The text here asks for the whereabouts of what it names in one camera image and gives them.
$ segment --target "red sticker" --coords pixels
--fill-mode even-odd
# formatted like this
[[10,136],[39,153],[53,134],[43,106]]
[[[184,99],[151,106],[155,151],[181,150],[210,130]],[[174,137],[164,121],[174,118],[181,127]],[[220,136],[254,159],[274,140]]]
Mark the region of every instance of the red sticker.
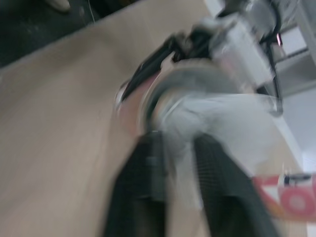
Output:
[[285,211],[301,216],[310,216],[315,213],[315,200],[311,193],[302,189],[286,189],[280,197]]

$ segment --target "shoe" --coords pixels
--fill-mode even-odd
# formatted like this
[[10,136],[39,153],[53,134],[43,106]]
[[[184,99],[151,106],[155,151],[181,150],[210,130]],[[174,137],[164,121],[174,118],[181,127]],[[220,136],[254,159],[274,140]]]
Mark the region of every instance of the shoe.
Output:
[[45,2],[60,12],[68,12],[70,10],[70,4],[68,0],[45,0]]

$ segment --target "dark floor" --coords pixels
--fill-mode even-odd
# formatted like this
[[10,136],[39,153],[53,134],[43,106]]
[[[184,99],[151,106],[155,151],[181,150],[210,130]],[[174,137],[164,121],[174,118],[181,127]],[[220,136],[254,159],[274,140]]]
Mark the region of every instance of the dark floor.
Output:
[[[20,10],[0,9],[0,68],[93,22],[87,0],[69,2],[67,14],[57,12],[44,0],[31,0]],[[106,15],[106,9],[101,14],[93,7],[92,11],[95,20]]]

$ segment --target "black cable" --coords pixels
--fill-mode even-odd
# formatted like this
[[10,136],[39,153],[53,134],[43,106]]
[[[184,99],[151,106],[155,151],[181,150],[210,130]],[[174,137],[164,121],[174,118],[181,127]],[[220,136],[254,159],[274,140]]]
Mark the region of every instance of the black cable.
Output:
[[276,26],[273,29],[273,31],[268,34],[267,36],[263,37],[260,40],[260,44],[264,44],[266,45],[266,55],[268,57],[270,66],[272,68],[272,71],[275,74],[275,77],[273,78],[273,85],[276,91],[276,111],[273,113],[275,116],[281,116],[283,114],[283,97],[282,97],[282,93],[281,93],[281,88],[279,85],[279,79],[277,76],[277,70],[276,70],[276,64],[274,62],[274,58],[273,58],[273,53],[271,50],[271,45],[274,42],[275,38],[277,37],[278,33],[281,30],[281,26],[282,26],[282,19],[281,19],[281,15],[280,12],[278,10],[277,4],[273,1],[273,0],[267,0],[267,2],[269,3],[271,9],[273,10],[275,17],[276,17]]
[[282,26],[282,19],[277,4],[273,0],[267,0],[267,2],[269,3],[271,9],[275,14],[276,26],[270,34],[268,34],[267,36],[263,36],[263,38],[259,42],[260,44],[263,44],[265,42],[272,42],[277,37],[277,34],[280,32]]
[[280,84],[279,84],[279,80],[278,80],[278,76],[277,76],[277,70],[276,70],[276,65],[273,59],[273,53],[271,50],[271,44],[267,43],[266,45],[266,53],[269,59],[269,62],[271,64],[271,68],[275,74],[275,77],[273,78],[272,82],[273,85],[275,87],[275,91],[276,91],[276,98],[277,98],[277,102],[276,102],[276,112],[274,113],[275,116],[281,116],[283,114],[283,97],[282,97],[282,92],[281,92],[281,88],[280,88]]

